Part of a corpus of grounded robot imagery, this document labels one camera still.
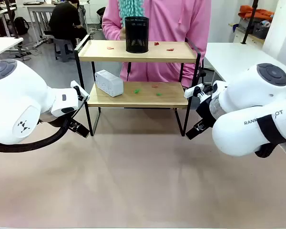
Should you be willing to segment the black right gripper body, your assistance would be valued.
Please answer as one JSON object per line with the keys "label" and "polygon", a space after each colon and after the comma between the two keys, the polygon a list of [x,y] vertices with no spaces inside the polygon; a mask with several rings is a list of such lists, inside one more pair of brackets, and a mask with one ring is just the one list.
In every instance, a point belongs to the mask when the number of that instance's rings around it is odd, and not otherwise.
{"label": "black right gripper body", "polygon": [[213,127],[214,123],[216,122],[216,119],[211,114],[209,107],[211,100],[212,98],[209,95],[206,99],[200,102],[200,105],[196,109],[196,112],[200,115],[204,125],[207,127]]}

